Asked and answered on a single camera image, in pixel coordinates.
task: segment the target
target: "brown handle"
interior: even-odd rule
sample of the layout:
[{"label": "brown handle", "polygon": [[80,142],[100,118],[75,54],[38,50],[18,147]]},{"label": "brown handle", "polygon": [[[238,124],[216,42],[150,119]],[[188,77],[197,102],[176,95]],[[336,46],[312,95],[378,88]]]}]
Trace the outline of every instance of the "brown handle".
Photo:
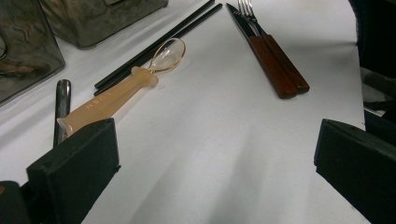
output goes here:
[{"label": "brown handle", "polygon": [[308,92],[308,83],[306,83],[303,76],[300,74],[285,52],[283,52],[282,48],[276,43],[274,38],[271,35],[262,35],[262,40],[267,44],[268,48],[275,55],[280,65],[285,70],[286,74],[297,87],[298,93],[302,94]]},{"label": "brown handle", "polygon": [[296,96],[297,88],[280,67],[274,55],[264,45],[262,39],[259,36],[251,36],[248,38],[248,42],[279,98],[288,99]]},{"label": "brown handle", "polygon": [[147,68],[133,67],[131,72],[131,77],[97,95],[65,118],[58,119],[67,136],[85,125],[110,118],[141,88],[154,87],[158,83],[158,78]]}]

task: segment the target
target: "cutlery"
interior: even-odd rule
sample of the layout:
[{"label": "cutlery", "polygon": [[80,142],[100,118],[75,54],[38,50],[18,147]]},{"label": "cutlery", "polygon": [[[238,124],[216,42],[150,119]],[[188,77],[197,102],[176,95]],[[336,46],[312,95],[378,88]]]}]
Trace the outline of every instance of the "cutlery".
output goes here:
[{"label": "cutlery", "polygon": [[271,35],[265,33],[262,27],[259,25],[257,18],[253,12],[251,0],[238,0],[238,7],[244,18],[254,24],[258,33],[262,37],[262,41],[264,41],[264,44],[267,45],[271,52],[276,56],[277,61],[280,63],[286,74],[297,87],[298,93],[302,94],[308,92],[309,85],[305,81],[303,76],[291,62],[283,49],[277,44],[274,38]]},{"label": "cutlery", "polygon": [[53,146],[58,146],[65,138],[64,130],[60,127],[57,120],[64,118],[70,113],[70,101],[72,86],[69,80],[61,79],[56,85],[55,98],[55,127],[53,135]]},{"label": "cutlery", "polygon": [[87,124],[110,118],[141,88],[156,86],[158,78],[154,74],[177,66],[185,51],[186,45],[181,39],[169,39],[158,48],[149,68],[133,67],[132,76],[81,105],[67,117],[59,118],[59,125],[69,137]]},{"label": "cutlery", "polygon": [[185,35],[187,32],[198,26],[200,23],[208,19],[211,15],[213,15],[215,12],[219,11],[222,7],[222,4],[217,4],[215,7],[212,7],[210,10],[208,10],[204,15],[199,17],[194,21],[196,17],[198,17],[200,14],[202,14],[205,10],[207,10],[210,6],[212,6],[215,3],[215,0],[209,0],[207,1],[203,6],[195,10],[188,18],[180,22],[177,26],[175,26],[173,29],[171,29],[169,32],[167,32],[165,35],[160,37],[157,41],[155,41],[153,44],[148,46],[146,49],[141,51],[139,54],[134,56],[131,60],[123,64],[121,67],[116,69],[114,72],[112,72],[110,75],[107,77],[103,78],[99,82],[97,82],[94,87],[97,89],[97,91],[93,95],[98,95],[109,88],[115,86],[117,83],[121,82],[123,79],[128,77],[130,75],[131,68],[134,66],[142,66],[146,62],[149,61],[149,59],[154,55],[155,50],[163,43],[163,41],[169,39],[169,38],[181,38],[183,35]]},{"label": "cutlery", "polygon": [[241,15],[241,13],[233,6],[227,3],[227,7],[237,23],[240,30],[244,33],[247,42],[253,50],[257,60],[264,73],[270,79],[277,95],[280,99],[289,99],[297,95],[297,88],[291,82],[289,76],[280,66],[274,54],[262,41],[262,37],[256,35],[250,27],[248,21]]}]

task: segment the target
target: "fork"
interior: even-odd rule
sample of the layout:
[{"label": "fork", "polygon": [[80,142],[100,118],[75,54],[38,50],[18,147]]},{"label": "fork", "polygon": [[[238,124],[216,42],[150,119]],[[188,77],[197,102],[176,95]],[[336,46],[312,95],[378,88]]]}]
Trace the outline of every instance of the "fork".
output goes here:
[{"label": "fork", "polygon": [[256,30],[262,37],[264,45],[268,47],[272,54],[276,57],[278,63],[282,66],[286,74],[289,76],[291,81],[297,87],[298,93],[306,93],[309,91],[309,85],[291,62],[289,57],[285,54],[283,49],[276,43],[271,35],[264,32],[262,27],[259,25],[256,16],[253,13],[253,6],[251,5],[251,0],[238,0],[239,12],[242,16],[251,23],[254,24]]},{"label": "fork", "polygon": [[260,35],[266,35],[262,27],[257,22],[257,18],[253,13],[253,6],[251,5],[251,0],[238,0],[239,12],[248,20],[253,22],[257,31]]}]

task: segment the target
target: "wooden knife handle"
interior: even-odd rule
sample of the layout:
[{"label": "wooden knife handle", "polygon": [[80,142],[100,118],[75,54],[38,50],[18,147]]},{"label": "wooden knife handle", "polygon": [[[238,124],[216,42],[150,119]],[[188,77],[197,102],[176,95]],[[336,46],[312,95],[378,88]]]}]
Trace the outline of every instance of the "wooden knife handle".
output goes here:
[{"label": "wooden knife handle", "polygon": [[259,36],[250,36],[247,40],[279,98],[288,99],[296,96],[297,88],[279,65],[279,62],[271,51],[264,45],[262,38]]},{"label": "wooden knife handle", "polygon": [[299,94],[306,93],[309,91],[309,85],[306,83],[303,76],[291,62],[289,57],[283,52],[282,48],[276,43],[271,35],[262,35],[262,40],[267,44],[268,48],[275,55],[276,59],[280,63],[280,66],[285,70],[291,81],[297,87]]}]

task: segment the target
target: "knife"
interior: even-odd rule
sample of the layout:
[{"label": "knife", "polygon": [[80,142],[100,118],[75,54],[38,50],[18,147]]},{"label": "knife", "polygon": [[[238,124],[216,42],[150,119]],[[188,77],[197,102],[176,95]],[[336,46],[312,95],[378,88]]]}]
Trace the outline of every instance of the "knife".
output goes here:
[{"label": "knife", "polygon": [[251,21],[254,24],[257,31],[259,32],[259,35],[262,37],[262,41],[264,41],[264,44],[275,55],[277,61],[280,63],[280,66],[282,66],[282,68],[285,70],[286,74],[288,74],[291,81],[297,87],[297,92],[299,94],[308,92],[310,89],[308,83],[305,81],[303,76],[300,74],[300,72],[297,70],[297,68],[291,62],[291,60],[286,55],[286,53],[283,51],[283,49],[277,44],[275,39],[271,35],[268,35],[267,33],[265,33],[265,31],[262,29],[262,27],[257,22],[257,19],[253,20],[250,17],[244,17],[244,18],[245,18],[245,20]]},{"label": "knife", "polygon": [[262,70],[268,76],[279,98],[289,99],[296,96],[297,88],[284,69],[280,66],[275,55],[264,44],[262,37],[254,33],[248,21],[245,20],[235,7],[228,3],[227,7],[230,9],[231,15],[238,24],[238,27],[244,33],[247,42],[262,67]]}]

